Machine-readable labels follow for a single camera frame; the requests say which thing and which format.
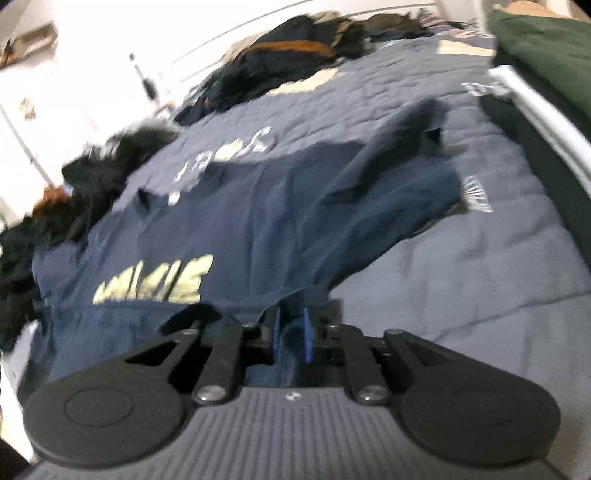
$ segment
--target green fabric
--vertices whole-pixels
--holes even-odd
[[[591,23],[493,10],[488,28],[505,52],[547,80],[591,121]]]

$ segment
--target dark clothing item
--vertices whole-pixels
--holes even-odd
[[[418,20],[408,15],[375,14],[363,22],[371,41],[399,40],[400,38],[431,37],[433,33]]]
[[[493,10],[488,28],[504,52],[544,79],[591,122],[591,24]]]
[[[536,92],[560,110],[591,142],[591,121],[589,121],[578,105],[571,103],[564,95],[553,88],[548,80],[535,74],[527,64],[508,54],[502,47],[497,48],[492,62],[495,67],[499,65],[512,65]]]
[[[318,24],[305,15],[291,18],[211,75],[197,100],[174,120],[191,125],[285,82],[311,77],[338,57],[358,58],[364,52],[364,36],[361,24],[346,18]]]
[[[16,450],[0,439],[0,480],[16,480],[28,467]]]
[[[591,269],[591,199],[564,160],[513,103],[493,95],[480,97],[490,119],[525,153],[532,172],[542,181],[587,266]]]
[[[455,170],[425,134],[444,112],[423,100],[367,145],[210,163],[176,204],[141,192],[96,224],[86,248],[38,251],[46,306],[20,399],[46,379],[157,338],[188,304],[246,310],[238,320],[253,322],[295,291],[332,288],[365,268],[459,202]]]
[[[161,123],[140,125],[114,135],[62,168],[74,188],[35,219],[24,220],[0,233],[0,349],[10,351],[22,327],[35,319],[33,304],[40,296],[31,273],[39,246],[84,241],[90,228],[111,208],[125,188],[127,176],[178,135],[178,128]]]

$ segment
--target metal screw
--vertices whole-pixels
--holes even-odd
[[[361,400],[381,401],[386,398],[388,391],[381,385],[366,385],[357,393]]]
[[[197,392],[197,397],[203,402],[220,401],[226,396],[226,389],[219,385],[206,385]]]

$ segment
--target beige fabric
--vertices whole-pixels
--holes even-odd
[[[335,38],[333,40],[333,42],[330,44],[330,48],[335,48],[339,42],[341,41],[341,39],[343,38],[343,33],[345,33],[347,31],[347,29],[353,24],[354,22],[352,20],[349,20],[346,17],[343,17],[340,21],[339,21],[339,25],[336,29],[336,35]]]
[[[264,32],[255,33],[254,35],[250,35],[246,38],[243,38],[242,40],[234,42],[230,46],[228,51],[223,55],[222,61],[224,63],[230,63],[231,61],[234,61],[234,59],[236,57],[238,57],[238,54],[242,50],[250,47],[254,42],[256,42],[259,38],[261,38],[263,35],[269,33],[270,31],[271,30],[265,30]]]
[[[337,18],[341,17],[341,14],[339,12],[337,12],[336,10],[328,10],[326,12],[320,12],[320,13],[317,13],[314,15],[308,15],[308,16],[312,20],[314,20],[315,23],[322,23],[322,22],[328,22],[330,20],[336,20]],[[230,63],[231,61],[234,61],[234,59],[236,59],[236,57],[238,57],[238,54],[242,50],[250,47],[254,42],[256,42],[263,35],[268,34],[270,31],[271,30],[265,30],[263,32],[255,33],[254,35],[249,35],[248,37],[243,38],[242,40],[238,40],[237,42],[234,42],[230,46],[228,51],[223,55],[222,61],[224,63]]]
[[[543,7],[542,5],[528,2],[526,0],[519,0],[518,2],[511,3],[508,7],[502,8],[501,10],[513,15],[533,15],[534,17],[552,17],[552,18],[570,18],[564,15],[554,13],[550,8]]]
[[[472,45],[468,45],[467,43],[450,40],[440,40],[437,53],[439,55],[476,55],[478,57],[495,56],[495,50],[474,47]]]
[[[285,95],[287,93],[302,93],[313,92],[320,85],[324,85],[330,79],[334,78],[339,72],[339,69],[324,69],[319,70],[306,80],[298,80],[297,82],[285,82],[280,87],[270,90],[267,95]]]
[[[336,10],[327,10],[326,12],[320,12],[314,15],[308,15],[314,23],[322,23],[322,22],[330,22],[331,20],[336,20],[337,18],[342,17],[340,12]]]

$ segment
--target black clothing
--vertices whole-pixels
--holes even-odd
[[[306,79],[338,57],[358,58],[364,52],[364,36],[363,26],[346,18],[318,24],[305,15],[291,18],[210,76],[194,105],[185,107],[174,120],[191,125],[211,112],[229,110],[285,82]],[[317,51],[298,48],[298,42],[307,47],[316,43]],[[274,50],[284,43],[293,45],[290,51]]]

